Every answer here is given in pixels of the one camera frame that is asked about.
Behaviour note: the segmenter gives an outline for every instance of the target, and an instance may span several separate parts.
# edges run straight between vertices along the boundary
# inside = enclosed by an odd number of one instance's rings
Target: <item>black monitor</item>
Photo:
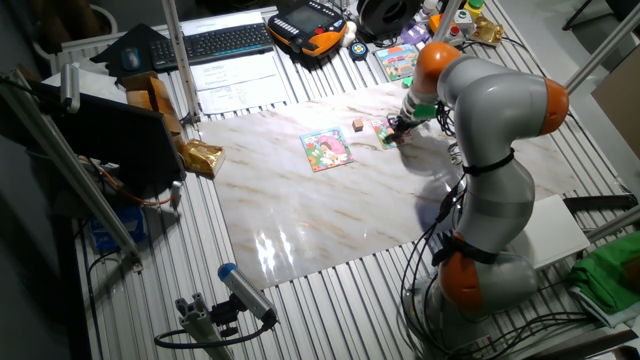
[[[59,87],[30,86],[60,101]],[[77,113],[52,118],[74,153],[119,165],[118,178],[129,186],[169,186],[186,177],[183,160],[159,112],[80,94]]]

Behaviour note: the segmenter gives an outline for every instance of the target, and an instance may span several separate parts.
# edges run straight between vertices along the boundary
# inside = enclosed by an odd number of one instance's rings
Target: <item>orange controller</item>
[[[271,34],[295,52],[309,56],[327,53],[346,31],[342,15],[315,1],[301,1],[272,16],[267,22]]]

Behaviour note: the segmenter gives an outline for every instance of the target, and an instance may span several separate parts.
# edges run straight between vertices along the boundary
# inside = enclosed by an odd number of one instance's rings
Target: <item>colorful card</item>
[[[353,162],[351,150],[338,127],[302,135],[300,139],[314,172]]]
[[[376,132],[376,137],[378,138],[378,140],[380,140],[380,144],[382,145],[382,149],[384,150],[394,149],[398,146],[398,144],[405,144],[411,139],[411,133],[407,132],[402,135],[402,138],[399,141],[390,141],[388,137],[389,135],[393,134],[394,131],[391,126],[389,126],[389,121],[386,119],[373,120],[371,122],[371,125],[373,126],[373,131]]]
[[[376,57],[389,80],[398,80],[413,75],[418,51],[413,45],[403,44],[376,51]]]

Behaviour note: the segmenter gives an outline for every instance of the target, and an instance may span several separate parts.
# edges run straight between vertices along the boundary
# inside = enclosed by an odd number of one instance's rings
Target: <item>keyboard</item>
[[[184,47],[189,64],[197,65],[271,51],[273,41],[265,24],[251,24],[185,36]],[[151,42],[149,50],[154,69],[178,67],[171,40]]]

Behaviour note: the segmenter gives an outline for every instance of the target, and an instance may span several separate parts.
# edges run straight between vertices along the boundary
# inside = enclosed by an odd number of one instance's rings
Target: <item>marble board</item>
[[[461,174],[447,151],[454,140],[432,121],[412,131],[410,144],[383,150],[371,125],[397,113],[406,91],[388,83],[199,124],[203,141],[226,150],[214,184],[236,263],[257,287],[414,241],[431,225]],[[333,127],[354,162],[314,172],[300,136]],[[533,175],[536,200],[578,187],[550,137],[513,148]]]

